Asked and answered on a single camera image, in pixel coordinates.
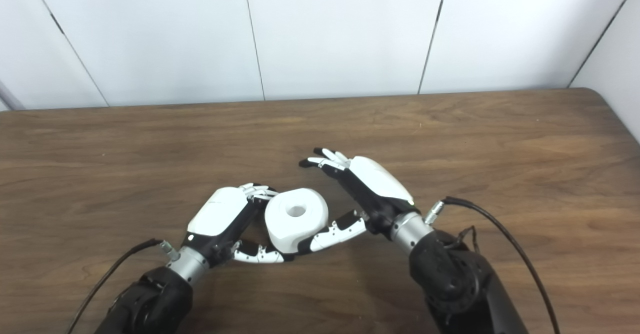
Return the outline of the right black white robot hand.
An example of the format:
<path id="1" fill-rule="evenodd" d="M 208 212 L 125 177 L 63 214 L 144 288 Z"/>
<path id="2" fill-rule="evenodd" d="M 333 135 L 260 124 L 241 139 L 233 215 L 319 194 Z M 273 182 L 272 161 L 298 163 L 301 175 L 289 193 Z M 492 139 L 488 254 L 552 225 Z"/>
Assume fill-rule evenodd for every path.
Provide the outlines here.
<path id="1" fill-rule="evenodd" d="M 315 148 L 313 152 L 315 156 L 298 165 L 320 169 L 338 182 L 360 209 L 353 209 L 303 239 L 297 245 L 298 254 L 327 249 L 366 231 L 392 240 L 395 221 L 419 212 L 409 191 L 378 162 L 363 156 L 348 158 L 327 148 Z"/>

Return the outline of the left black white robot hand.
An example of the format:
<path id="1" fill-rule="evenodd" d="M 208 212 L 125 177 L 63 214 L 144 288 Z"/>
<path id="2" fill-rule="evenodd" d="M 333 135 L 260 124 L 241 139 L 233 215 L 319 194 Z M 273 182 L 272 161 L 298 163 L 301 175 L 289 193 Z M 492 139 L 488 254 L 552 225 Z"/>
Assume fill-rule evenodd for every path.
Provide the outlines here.
<path id="1" fill-rule="evenodd" d="M 283 263 L 293 261 L 270 244 L 242 239 L 247 227 L 278 192 L 267 185 L 243 184 L 217 189 L 187 225 L 182 245 L 201 255 L 208 268 L 235 259 L 247 263 Z"/>

